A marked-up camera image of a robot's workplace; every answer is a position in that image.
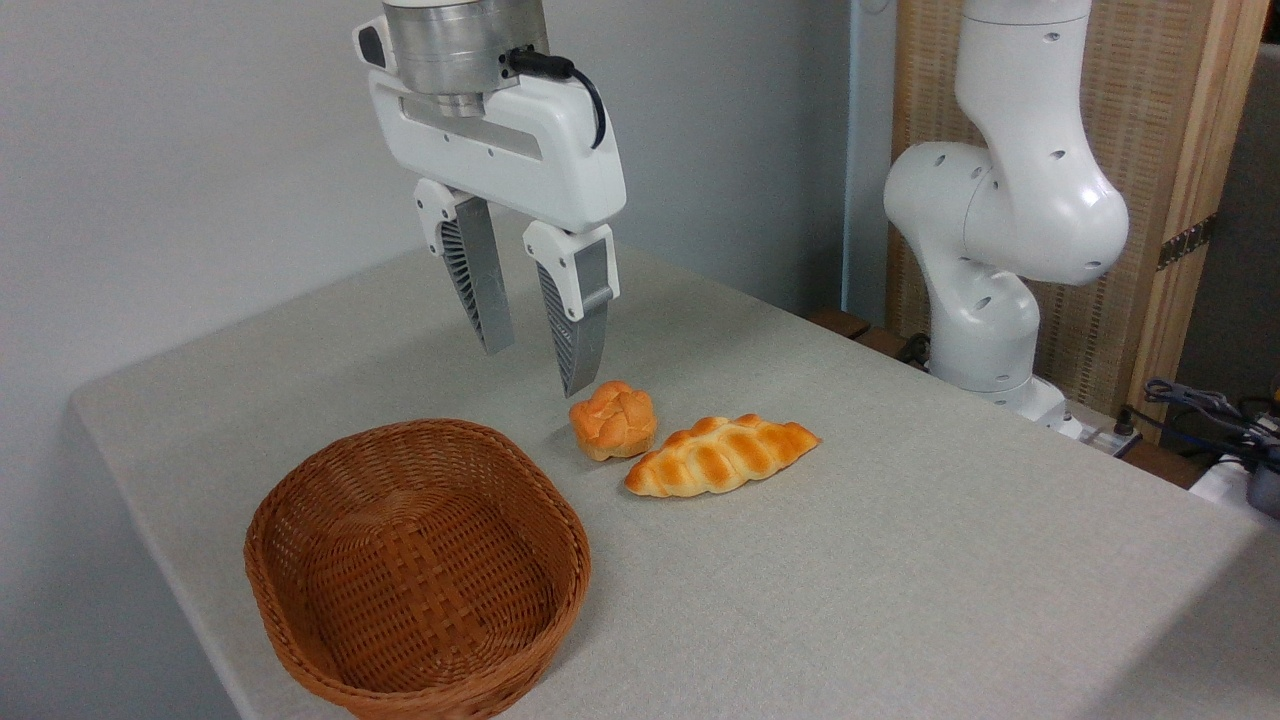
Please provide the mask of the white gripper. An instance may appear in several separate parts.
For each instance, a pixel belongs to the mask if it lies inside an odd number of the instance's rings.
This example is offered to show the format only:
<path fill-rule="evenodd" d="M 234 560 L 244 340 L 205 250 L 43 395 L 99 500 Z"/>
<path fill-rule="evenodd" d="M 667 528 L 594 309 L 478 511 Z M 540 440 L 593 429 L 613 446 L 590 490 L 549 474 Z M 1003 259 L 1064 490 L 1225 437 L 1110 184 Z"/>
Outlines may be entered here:
<path fill-rule="evenodd" d="M 367 78 L 392 155 L 422 177 L 413 199 L 428 249 L 443 259 L 485 352 L 515 342 L 488 200 L 541 220 L 524 232 L 524 245 L 538 264 L 564 396 L 589 387 L 605 347 L 608 302 L 620 295 L 604 223 L 627 196 L 613 132 L 590 147 L 596 122 L 588 91 L 525 77 L 494 92 L 484 117 L 449 118 L 385 72 Z"/>

